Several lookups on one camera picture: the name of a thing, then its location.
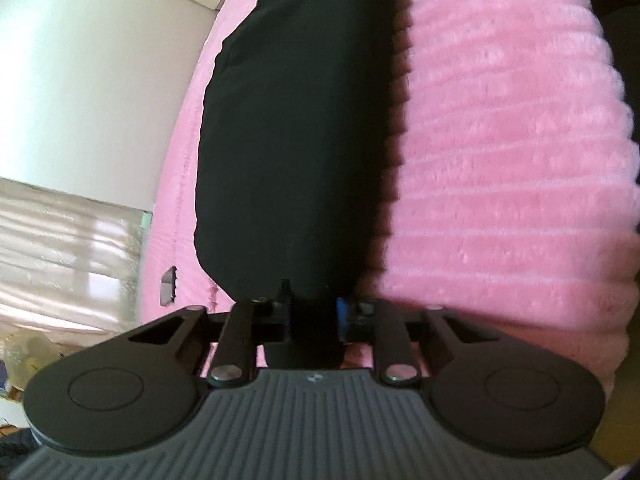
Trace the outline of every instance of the pink ribbed fabric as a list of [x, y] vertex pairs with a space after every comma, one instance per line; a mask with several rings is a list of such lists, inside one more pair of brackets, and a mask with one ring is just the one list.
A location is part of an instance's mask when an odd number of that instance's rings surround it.
[[588, 0], [400, 0], [396, 23], [393, 167], [358, 290], [480, 316], [609, 389], [639, 299], [639, 156]]

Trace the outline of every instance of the black fabric cover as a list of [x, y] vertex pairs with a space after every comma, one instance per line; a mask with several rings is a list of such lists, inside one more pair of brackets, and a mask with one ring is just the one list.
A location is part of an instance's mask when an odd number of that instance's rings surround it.
[[37, 449], [38, 443], [28, 428], [0, 438], [0, 480], [8, 478], [9, 473]]
[[235, 300], [272, 296], [291, 279], [297, 346], [284, 360], [267, 349], [271, 366], [342, 360], [335, 298], [364, 268], [379, 202], [394, 8], [395, 0], [258, 0], [216, 58], [195, 247]]
[[616, 10], [600, 21], [625, 82], [625, 101], [636, 116], [632, 139], [640, 142], [640, 5]]

